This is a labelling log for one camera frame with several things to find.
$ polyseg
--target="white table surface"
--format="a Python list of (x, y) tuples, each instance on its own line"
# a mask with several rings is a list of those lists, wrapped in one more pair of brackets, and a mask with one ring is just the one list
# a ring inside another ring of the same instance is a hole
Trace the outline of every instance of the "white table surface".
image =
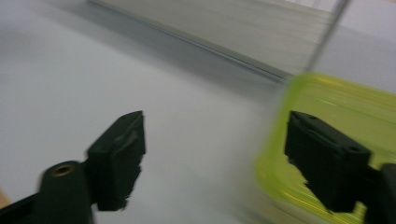
[[(83, 0), (3, 0), (0, 17), (0, 187), (12, 202), (144, 110), (143, 173), (127, 209), (97, 223), (296, 223), (266, 205), (252, 170), (284, 85)], [(356, 36), (340, 28), (316, 70), (395, 91), (395, 44)]]

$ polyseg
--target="translucent green box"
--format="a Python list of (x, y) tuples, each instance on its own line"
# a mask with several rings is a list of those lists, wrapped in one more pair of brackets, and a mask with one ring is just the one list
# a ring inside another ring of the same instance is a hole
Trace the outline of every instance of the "translucent green box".
[(291, 110), (321, 118), (371, 149), (370, 164), (378, 169), (384, 162), (396, 162), (396, 94), (320, 74), (295, 77), (255, 163), (261, 187), (275, 200), (294, 204), (331, 223), (362, 223), (362, 204), (358, 203), (353, 214), (330, 214), (304, 185), (297, 168), (288, 164), (283, 152)]

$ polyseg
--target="yellow-green plastic container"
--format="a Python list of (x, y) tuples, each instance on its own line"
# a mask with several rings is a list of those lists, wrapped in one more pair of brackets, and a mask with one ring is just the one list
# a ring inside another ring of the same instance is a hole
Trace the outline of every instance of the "yellow-green plastic container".
[(291, 80), (275, 125), (255, 163), (264, 191), (275, 200), (291, 203), (330, 223), (362, 223), (365, 208), (353, 214), (330, 214), (304, 185), (297, 168), (284, 155), (291, 110), (312, 114), (373, 151), (374, 168), (396, 162), (396, 94), (343, 79), (305, 74)]

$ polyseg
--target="screw hole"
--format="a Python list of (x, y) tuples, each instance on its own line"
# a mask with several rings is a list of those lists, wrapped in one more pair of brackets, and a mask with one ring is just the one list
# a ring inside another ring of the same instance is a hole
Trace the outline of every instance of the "screw hole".
[(74, 166), (72, 165), (61, 165), (56, 167), (53, 171), (52, 171), (52, 175), (53, 176), (62, 176), (62, 175), (68, 175), (70, 173), (72, 173), (74, 170)]

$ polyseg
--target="white wall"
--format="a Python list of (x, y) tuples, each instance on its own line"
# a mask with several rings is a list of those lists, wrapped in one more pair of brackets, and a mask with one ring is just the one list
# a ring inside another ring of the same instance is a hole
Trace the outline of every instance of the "white wall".
[(341, 24), (359, 32), (396, 42), (396, 2), (352, 0)]

